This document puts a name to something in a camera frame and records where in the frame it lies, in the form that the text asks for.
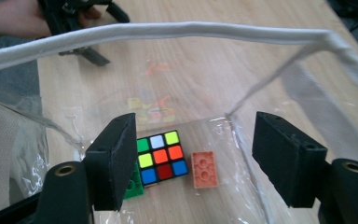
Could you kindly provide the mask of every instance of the wooden surface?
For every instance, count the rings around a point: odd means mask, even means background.
[[[131,22],[222,21],[332,29],[358,52],[358,44],[323,0],[120,0],[117,3],[131,16]],[[112,21],[104,13],[94,25]],[[119,214],[101,213],[96,218],[108,219],[109,223],[266,221],[263,213],[256,212],[262,209],[258,189],[249,182],[252,177],[243,155],[234,147],[237,142],[230,134],[222,139],[214,135],[222,127],[229,129],[229,121],[209,120],[228,112],[251,86],[275,71],[299,47],[187,37],[118,41],[94,48],[112,62],[100,68],[82,58],[58,55],[38,61],[44,116],[61,125],[85,149],[112,118],[137,112],[139,136],[175,128],[182,141],[186,141],[187,156],[192,151],[215,151],[221,181],[218,189],[204,191],[192,189],[191,176],[167,181],[147,189],[146,195],[139,199],[124,202]],[[358,124],[358,89],[341,75],[343,71],[334,58],[318,54],[307,60],[305,67],[327,92],[343,102],[340,106]],[[284,116],[330,147],[280,82],[249,99],[239,111],[247,147],[252,144],[256,110]],[[48,131],[48,145],[51,165],[71,161],[77,153],[52,130]],[[317,204],[313,210],[285,208],[267,178],[260,175],[277,223],[317,222]]]

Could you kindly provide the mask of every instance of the lego brick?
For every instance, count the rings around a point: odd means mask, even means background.
[[[219,185],[212,151],[193,152],[191,164],[195,189],[215,188]]]
[[[130,183],[127,186],[126,194],[124,195],[124,199],[127,200],[129,198],[133,198],[143,194],[144,194],[144,186],[142,185],[138,164],[136,163],[135,167],[133,168],[133,173],[130,179]]]
[[[144,186],[188,174],[178,132],[138,139],[138,164]]]

